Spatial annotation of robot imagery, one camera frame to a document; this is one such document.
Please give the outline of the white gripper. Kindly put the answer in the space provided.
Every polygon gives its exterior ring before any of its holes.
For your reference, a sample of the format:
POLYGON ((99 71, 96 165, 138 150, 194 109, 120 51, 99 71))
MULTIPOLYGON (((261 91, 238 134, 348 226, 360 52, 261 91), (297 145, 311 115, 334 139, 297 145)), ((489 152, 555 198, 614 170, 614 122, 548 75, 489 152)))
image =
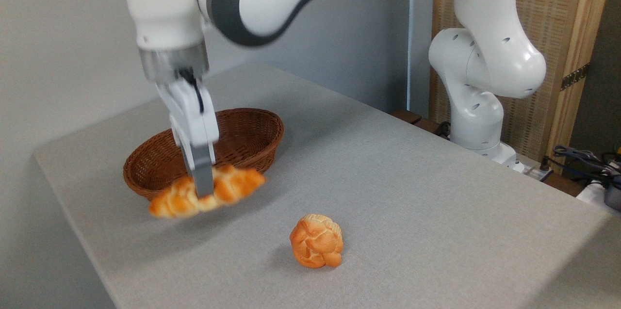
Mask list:
POLYGON ((175 143, 182 149, 197 198, 213 194, 213 144, 219 141, 219 126, 211 95, 202 82, 185 79, 157 85, 157 90, 168 108, 175 143))

